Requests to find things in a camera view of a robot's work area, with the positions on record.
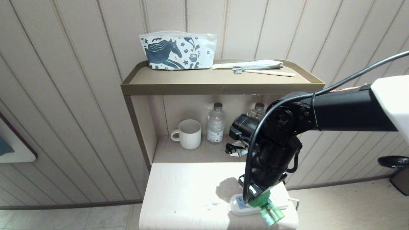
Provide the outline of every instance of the baseboard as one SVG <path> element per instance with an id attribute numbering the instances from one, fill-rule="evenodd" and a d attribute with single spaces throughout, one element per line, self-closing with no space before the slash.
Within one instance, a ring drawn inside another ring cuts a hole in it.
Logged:
<path id="1" fill-rule="evenodd" d="M 384 178 L 390 178 L 394 174 L 395 173 L 388 174 L 388 175 L 382 175 L 382 176 L 374 176 L 374 177 L 361 178 L 361 179 L 355 179 L 355 180 L 337 181 L 337 182 L 323 183 L 323 184 L 316 184 L 316 185 L 301 185 L 301 186 L 289 186 L 289 187 L 286 186 L 285 188 L 288 191 L 290 191 L 290 190 L 299 190 L 299 189 L 311 189 L 311 188 L 327 187 L 327 186 L 334 186 L 334 185 L 345 185 L 345 184 L 359 183 L 359 182 L 370 181 L 370 180 L 379 180 L 379 179 L 384 179 Z"/>
<path id="2" fill-rule="evenodd" d="M 39 210 L 39 209 L 66 209 L 66 208 L 84 208 L 84 207 L 104 207 L 114 205 L 141 204 L 143 200 L 131 201 L 112 201 L 89 204 L 71 204 L 71 205 L 42 205 L 42 206 L 0 206 L 0 210 Z"/>

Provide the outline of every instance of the bottle label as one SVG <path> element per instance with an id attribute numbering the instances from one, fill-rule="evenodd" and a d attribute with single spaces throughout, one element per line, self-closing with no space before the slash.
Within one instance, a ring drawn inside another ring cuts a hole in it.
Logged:
<path id="1" fill-rule="evenodd" d="M 223 131 L 219 133 L 215 133 L 210 131 L 209 129 L 207 130 L 207 139 L 210 142 L 221 142 L 223 140 Z"/>

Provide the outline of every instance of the toiletry pouch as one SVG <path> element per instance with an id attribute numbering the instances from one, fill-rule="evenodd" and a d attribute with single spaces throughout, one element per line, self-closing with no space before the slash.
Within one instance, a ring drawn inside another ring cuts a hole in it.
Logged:
<path id="1" fill-rule="evenodd" d="M 160 31 L 139 38 L 152 69 L 206 69 L 213 65 L 217 34 Z"/>

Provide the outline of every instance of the white mug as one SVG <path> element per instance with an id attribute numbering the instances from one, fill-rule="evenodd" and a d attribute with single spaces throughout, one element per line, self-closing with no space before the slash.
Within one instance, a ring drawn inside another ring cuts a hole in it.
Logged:
<path id="1" fill-rule="evenodd" d="M 172 131 L 171 138 L 174 141 L 179 141 L 184 149 L 196 149 L 202 138 L 202 125 L 193 119 L 184 120 L 179 123 L 179 129 Z"/>

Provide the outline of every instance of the top shelf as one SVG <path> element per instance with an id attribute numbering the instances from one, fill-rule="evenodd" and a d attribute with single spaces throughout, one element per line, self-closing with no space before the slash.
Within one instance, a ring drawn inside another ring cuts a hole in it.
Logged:
<path id="1" fill-rule="evenodd" d="M 254 59 L 215 59 L 214 64 Z M 325 83 L 297 64 L 286 61 L 281 72 L 295 73 L 295 77 L 244 72 L 234 74 L 231 69 L 152 70 L 148 62 L 135 66 L 122 82 L 124 96 L 131 95 L 240 95 L 286 94 L 295 91 L 316 92 Z"/>

